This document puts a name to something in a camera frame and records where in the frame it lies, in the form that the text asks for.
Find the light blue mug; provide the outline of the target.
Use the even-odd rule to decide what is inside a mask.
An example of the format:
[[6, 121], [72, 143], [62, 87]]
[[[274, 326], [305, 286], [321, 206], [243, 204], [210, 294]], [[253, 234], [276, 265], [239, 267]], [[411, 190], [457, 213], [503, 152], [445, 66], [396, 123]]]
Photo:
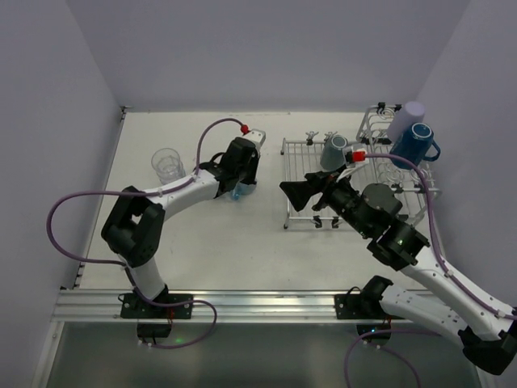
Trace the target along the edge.
[[232, 200], [238, 201], [244, 196], [252, 194], [256, 189], [255, 184], [243, 184], [237, 183], [234, 189], [230, 193]]

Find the dark green mug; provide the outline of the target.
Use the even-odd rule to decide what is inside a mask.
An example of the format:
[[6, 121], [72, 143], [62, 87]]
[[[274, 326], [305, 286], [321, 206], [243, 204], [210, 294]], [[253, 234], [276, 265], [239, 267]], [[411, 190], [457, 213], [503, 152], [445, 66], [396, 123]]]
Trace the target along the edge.
[[348, 146], [348, 140], [339, 134], [329, 137], [322, 150], [320, 165], [325, 171], [333, 171], [340, 168], [344, 163], [344, 150]]

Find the clear glass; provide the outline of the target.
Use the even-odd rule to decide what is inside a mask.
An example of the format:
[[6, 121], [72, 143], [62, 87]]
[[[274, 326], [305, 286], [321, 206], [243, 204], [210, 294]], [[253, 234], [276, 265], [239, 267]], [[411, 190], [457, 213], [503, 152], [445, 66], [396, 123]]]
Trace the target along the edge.
[[151, 158], [151, 165], [161, 184], [172, 183], [186, 176], [179, 153], [171, 148], [157, 150]]

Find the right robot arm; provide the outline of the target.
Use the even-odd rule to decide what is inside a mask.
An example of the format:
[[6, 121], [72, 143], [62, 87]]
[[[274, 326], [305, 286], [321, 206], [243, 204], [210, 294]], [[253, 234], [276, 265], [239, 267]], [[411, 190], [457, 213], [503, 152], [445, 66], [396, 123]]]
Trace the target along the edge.
[[280, 183], [295, 210], [319, 195], [314, 209], [334, 210], [362, 238], [382, 264], [431, 291], [433, 302], [376, 279], [364, 296], [379, 311], [409, 319], [441, 334], [462, 348], [466, 358], [493, 375], [502, 374], [516, 355], [516, 310], [489, 295], [454, 268], [436, 246], [398, 213], [402, 203], [382, 183], [359, 192], [336, 173], [308, 173], [303, 181]]

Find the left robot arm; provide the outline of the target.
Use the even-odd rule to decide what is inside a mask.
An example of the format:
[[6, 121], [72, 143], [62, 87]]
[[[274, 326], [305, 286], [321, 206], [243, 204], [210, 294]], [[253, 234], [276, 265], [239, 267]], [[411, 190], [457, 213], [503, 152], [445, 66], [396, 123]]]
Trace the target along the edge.
[[101, 230], [111, 251], [128, 267], [128, 276], [144, 299], [155, 301], [166, 290], [155, 262], [166, 221], [202, 201], [231, 192], [239, 184], [256, 186], [260, 150], [266, 140], [253, 129], [234, 138], [221, 160], [203, 162], [198, 171], [155, 189], [123, 190]]

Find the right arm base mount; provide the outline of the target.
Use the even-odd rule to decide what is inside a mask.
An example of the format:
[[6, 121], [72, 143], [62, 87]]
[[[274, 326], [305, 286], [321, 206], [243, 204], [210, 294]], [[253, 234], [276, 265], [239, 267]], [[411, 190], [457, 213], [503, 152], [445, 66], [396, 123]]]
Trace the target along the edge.
[[385, 345], [391, 338], [391, 334], [380, 333], [391, 329], [393, 316], [385, 313], [380, 307], [382, 293], [392, 286], [393, 282], [382, 276], [374, 276], [363, 288], [352, 286], [345, 293], [334, 295], [334, 310], [338, 320], [380, 320], [380, 323], [358, 323], [356, 331], [358, 335], [368, 334], [364, 338], [367, 342]]

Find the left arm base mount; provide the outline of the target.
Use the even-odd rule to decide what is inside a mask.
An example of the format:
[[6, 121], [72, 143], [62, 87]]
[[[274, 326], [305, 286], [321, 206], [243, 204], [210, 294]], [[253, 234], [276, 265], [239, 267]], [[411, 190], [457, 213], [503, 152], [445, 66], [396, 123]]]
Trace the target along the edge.
[[190, 319], [193, 295], [189, 293], [161, 292], [152, 303], [146, 302], [136, 292], [118, 296], [121, 302], [120, 317], [136, 319], [137, 338], [147, 344], [157, 345], [172, 331], [175, 319]]

